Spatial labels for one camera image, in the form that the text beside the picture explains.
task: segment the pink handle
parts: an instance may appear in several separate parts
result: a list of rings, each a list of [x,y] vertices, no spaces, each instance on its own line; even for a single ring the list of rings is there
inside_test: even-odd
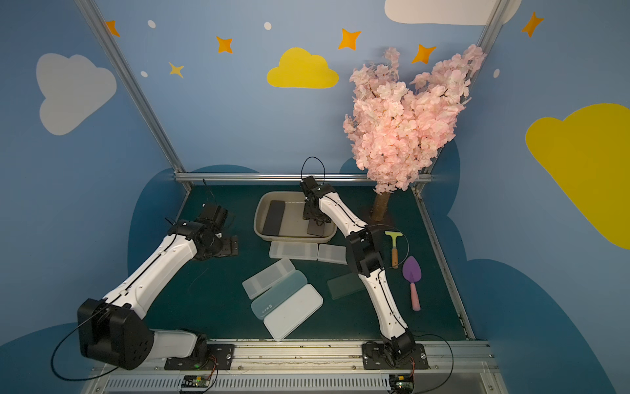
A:
[[[411,308],[416,312],[420,310],[420,301],[418,300],[418,291],[415,283],[411,284]]]

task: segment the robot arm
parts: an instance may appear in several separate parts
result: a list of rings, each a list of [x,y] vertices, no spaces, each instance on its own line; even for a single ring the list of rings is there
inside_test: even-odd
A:
[[[189,260],[238,253],[236,237],[222,237],[227,211],[207,204],[194,221],[171,227],[155,252],[101,300],[88,299],[77,312],[84,357],[134,369],[146,359],[205,359],[205,337],[184,331],[153,331],[142,321],[147,310]]]
[[[318,185],[313,177],[300,186],[306,201],[304,219],[332,220],[346,237],[346,261],[359,275],[379,318],[386,357],[392,365],[409,357],[415,340],[392,297],[381,257],[381,232],[373,231],[341,201],[332,186]]]

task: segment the beige plastic tub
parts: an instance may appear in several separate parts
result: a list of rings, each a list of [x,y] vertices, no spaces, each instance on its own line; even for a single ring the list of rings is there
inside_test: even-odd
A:
[[[280,224],[280,233],[278,236],[263,235],[263,226],[269,204],[273,200],[285,202],[284,215]],[[285,242],[312,242],[326,243],[332,239],[337,232],[337,226],[334,223],[324,224],[324,235],[310,235],[306,231],[309,221],[304,220],[304,193],[302,192],[269,192],[265,194],[259,201],[254,216],[254,232],[265,241],[285,241]]]

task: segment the aluminum frame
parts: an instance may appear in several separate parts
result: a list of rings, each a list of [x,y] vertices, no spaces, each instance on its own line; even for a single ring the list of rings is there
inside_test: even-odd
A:
[[[315,180],[322,182],[324,180],[323,174],[308,174],[312,175]],[[432,176],[429,174],[420,175],[417,179],[417,183],[431,182]],[[294,182],[298,183],[302,179],[300,174],[293,173],[204,173],[204,172],[187,172],[176,173],[175,180],[177,182]],[[326,174],[325,180],[330,183],[337,182],[366,182],[374,183],[374,181],[367,178],[366,174]]]
[[[477,41],[477,46],[481,47],[487,54],[490,54],[490,51],[492,50],[492,46],[494,46],[496,38],[499,35],[499,31],[501,30],[501,27],[503,26],[501,19],[503,18],[503,13],[507,9],[507,6],[510,3],[510,1],[514,1],[514,0],[496,0],[495,6],[493,7],[492,12],[490,13],[490,17],[488,18],[488,21],[486,22],[486,26],[484,26],[483,31],[481,32],[481,36],[479,37],[479,41]],[[475,81],[477,80],[477,77],[479,76],[480,71],[481,69],[478,70],[477,73],[472,76],[471,84],[469,87],[470,91],[472,91],[473,85]],[[433,163],[431,163],[429,167],[422,169],[423,174],[431,174],[431,172],[433,171],[433,167],[435,166],[438,158],[440,157],[440,153],[442,152],[442,149],[443,148],[439,148],[437,150],[437,155],[435,159],[433,160]],[[424,187],[424,184],[420,185],[420,190],[419,190],[420,192],[422,192],[423,187]]]
[[[138,107],[138,111],[142,115],[142,118],[144,118],[147,126],[149,126],[149,130],[151,130],[157,144],[162,149],[162,152],[173,167],[175,173],[186,172],[177,152],[175,152],[175,148],[166,135],[166,131],[164,131],[164,128],[160,124],[158,116],[153,111],[153,108],[151,108],[149,100],[142,92],[140,84],[134,77],[129,63],[125,60],[125,56],[122,54],[116,40],[114,40],[107,29],[105,19],[98,9],[98,6],[94,0],[74,0],[74,2],[77,4],[77,7],[79,7],[81,14],[83,14],[88,26],[96,36],[98,43],[103,47],[110,62],[112,62],[114,70],[116,70],[120,80],[129,92],[131,99]],[[183,183],[183,185],[186,190],[190,190],[192,187],[190,183]]]
[[[273,340],[259,339],[218,339],[213,344],[234,344],[230,371],[221,374],[238,376],[251,375],[333,375],[333,376],[373,376],[375,374],[410,373],[410,370],[363,369],[362,345],[365,340]],[[447,374],[450,372],[451,357],[448,346],[442,341],[422,340],[429,360],[430,369],[416,371],[416,374]],[[500,375],[496,359],[489,343],[485,340],[449,341],[453,350],[453,373],[479,373],[490,393],[507,393]],[[124,376],[159,376],[173,378],[190,374],[192,371],[165,371],[164,361],[144,362],[133,371],[118,369],[115,372],[88,381],[82,394],[99,394],[110,378]],[[93,368],[94,376],[111,369],[103,363]]]
[[[455,280],[453,280],[453,275],[450,272],[446,257],[444,256],[444,252],[442,251],[440,242],[437,239],[437,234],[435,233],[435,228],[433,228],[433,223],[431,222],[431,218],[429,217],[427,207],[425,206],[425,202],[422,199],[422,196],[418,189],[419,185],[413,188],[413,196],[416,199],[416,204],[418,205],[418,210],[420,211],[422,221],[425,223],[425,227],[427,229],[427,234],[429,235],[429,240],[431,241],[431,246],[433,247],[435,258],[437,259],[440,270],[442,271],[442,276],[444,277],[446,287],[449,290],[450,299],[453,302],[453,306],[455,306],[455,311],[457,312],[459,321],[462,324],[462,328],[464,329],[464,334],[466,334],[466,337],[469,339],[476,339],[474,336],[473,327],[471,326],[470,320],[468,319],[468,314],[466,313],[466,309],[464,308],[464,303],[459,296],[459,291],[457,290],[457,286],[455,285]]]

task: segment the orange star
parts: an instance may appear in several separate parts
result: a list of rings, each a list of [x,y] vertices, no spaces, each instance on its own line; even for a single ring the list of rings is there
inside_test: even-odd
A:
[[[232,48],[230,47],[230,45],[232,45],[231,38],[224,40],[223,38],[219,38],[219,36],[217,36],[217,41],[219,41],[219,53],[221,52],[227,52],[229,54],[232,53]]]
[[[352,50],[357,50],[357,38],[361,32],[350,33],[345,29],[341,29],[341,32],[343,33],[343,39],[341,40],[341,44],[339,44],[338,49],[350,48]]]
[[[436,47],[424,48],[422,45],[418,45],[418,54],[411,62],[412,63],[422,62],[424,64],[429,63],[429,56],[431,56],[431,52],[433,52],[435,48]]]
[[[534,30],[536,30],[536,27],[540,24],[540,22],[544,20],[545,18],[536,18],[536,13],[533,13],[532,18],[529,20],[529,22],[527,22],[525,27],[523,27],[521,33],[527,33],[528,36],[531,37],[532,34],[534,34]]]
[[[107,28],[110,30],[110,33],[115,35],[116,37],[120,37],[118,31],[116,31],[116,21],[105,22],[107,24]]]

